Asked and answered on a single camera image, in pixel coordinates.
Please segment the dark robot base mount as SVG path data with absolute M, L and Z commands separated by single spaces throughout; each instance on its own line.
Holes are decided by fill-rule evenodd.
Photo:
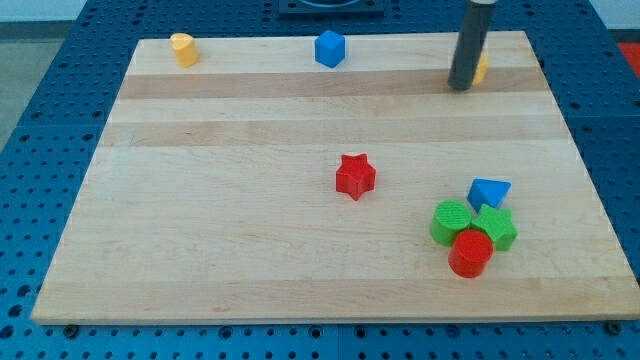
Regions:
M 277 0 L 283 16 L 305 15 L 383 15 L 383 0 Z

